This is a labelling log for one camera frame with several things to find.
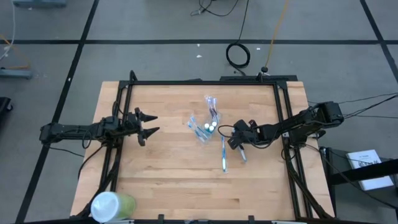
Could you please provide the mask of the black side stand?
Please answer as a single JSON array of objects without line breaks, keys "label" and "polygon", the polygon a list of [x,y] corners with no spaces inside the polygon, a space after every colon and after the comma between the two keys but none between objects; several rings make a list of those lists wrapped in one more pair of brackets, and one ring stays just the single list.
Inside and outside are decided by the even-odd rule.
[{"label": "black side stand", "polygon": [[392,177],[392,182],[396,190],[396,195],[398,197],[398,159],[385,160],[378,164],[373,164],[370,166],[362,167],[359,169],[350,169],[346,171],[340,171],[333,164],[333,157],[339,157],[349,163],[346,156],[342,156],[336,152],[335,149],[331,147],[320,147],[320,155],[323,158],[323,162],[326,163],[326,182],[328,190],[330,193],[333,211],[336,211],[336,193],[335,186],[341,184],[350,184],[352,187],[356,188],[363,194],[367,195],[369,198],[394,209],[396,218],[398,221],[398,205],[393,205],[389,202],[383,201],[370,193],[363,190],[357,182],[360,180],[375,179],[378,177],[389,176]]}]

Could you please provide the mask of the white booklet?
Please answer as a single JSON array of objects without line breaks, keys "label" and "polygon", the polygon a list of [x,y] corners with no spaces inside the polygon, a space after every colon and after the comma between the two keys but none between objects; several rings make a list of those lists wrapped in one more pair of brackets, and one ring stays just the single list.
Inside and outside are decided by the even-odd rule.
[{"label": "white booklet", "polygon": [[[346,158],[352,169],[359,169],[382,162],[374,149],[349,152],[346,154]],[[368,191],[393,186],[393,182],[389,176],[384,176],[375,179],[360,180],[359,185],[363,190]]]}]

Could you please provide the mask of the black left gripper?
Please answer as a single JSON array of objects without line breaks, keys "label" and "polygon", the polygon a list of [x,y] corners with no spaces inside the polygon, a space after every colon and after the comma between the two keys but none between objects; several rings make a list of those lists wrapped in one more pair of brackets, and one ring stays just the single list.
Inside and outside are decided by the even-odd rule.
[{"label": "black left gripper", "polygon": [[143,129],[142,122],[148,122],[157,119],[157,116],[152,116],[142,113],[139,108],[135,108],[134,112],[128,112],[126,115],[125,125],[127,130],[131,134],[137,134],[138,143],[140,146],[145,146],[145,140],[148,139],[152,134],[158,131],[160,128]]}]

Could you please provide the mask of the purple white toothbrush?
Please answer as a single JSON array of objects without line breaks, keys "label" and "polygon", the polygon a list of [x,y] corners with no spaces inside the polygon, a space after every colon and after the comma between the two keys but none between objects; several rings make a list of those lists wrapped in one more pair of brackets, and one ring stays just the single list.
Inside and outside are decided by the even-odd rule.
[{"label": "purple white toothbrush", "polygon": [[213,113],[213,100],[211,96],[205,96],[205,101],[207,103],[208,106],[208,110],[210,112],[210,116],[212,119],[215,118],[215,114]]},{"label": "purple white toothbrush", "polygon": [[213,100],[213,113],[215,114],[215,118],[214,118],[213,121],[216,121],[217,123],[219,123],[220,122],[220,117],[218,116],[218,112],[217,112],[217,109],[216,109],[216,98],[212,97],[212,100]]},{"label": "purple white toothbrush", "polygon": [[208,107],[209,107],[209,111],[212,117],[212,120],[215,122],[218,122],[218,115],[215,109],[215,101],[214,98],[212,96],[209,96],[207,98],[207,103],[208,103]]}]

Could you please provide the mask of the green disinfecting wipes canister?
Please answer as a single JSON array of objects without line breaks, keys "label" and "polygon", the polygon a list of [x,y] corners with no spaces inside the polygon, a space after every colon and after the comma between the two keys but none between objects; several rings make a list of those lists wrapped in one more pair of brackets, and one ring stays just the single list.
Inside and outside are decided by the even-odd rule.
[{"label": "green disinfecting wipes canister", "polygon": [[91,216],[99,223],[127,219],[135,209],[134,197],[117,192],[101,192],[90,205]]}]

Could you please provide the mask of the grey desk foot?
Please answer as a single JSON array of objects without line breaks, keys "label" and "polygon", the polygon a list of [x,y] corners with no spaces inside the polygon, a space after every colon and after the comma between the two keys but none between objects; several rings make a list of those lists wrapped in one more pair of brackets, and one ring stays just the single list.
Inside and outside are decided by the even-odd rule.
[{"label": "grey desk foot", "polygon": [[24,78],[30,80],[33,74],[30,70],[13,70],[0,68],[0,78]]},{"label": "grey desk foot", "polygon": [[66,7],[67,0],[11,0],[16,7]]}]

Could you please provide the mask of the black floor object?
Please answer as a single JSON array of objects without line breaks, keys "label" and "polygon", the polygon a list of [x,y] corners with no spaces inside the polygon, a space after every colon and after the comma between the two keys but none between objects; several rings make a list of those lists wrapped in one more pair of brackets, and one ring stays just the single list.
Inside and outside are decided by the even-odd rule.
[{"label": "black floor object", "polygon": [[8,97],[0,97],[0,113],[13,110],[12,101]]}]

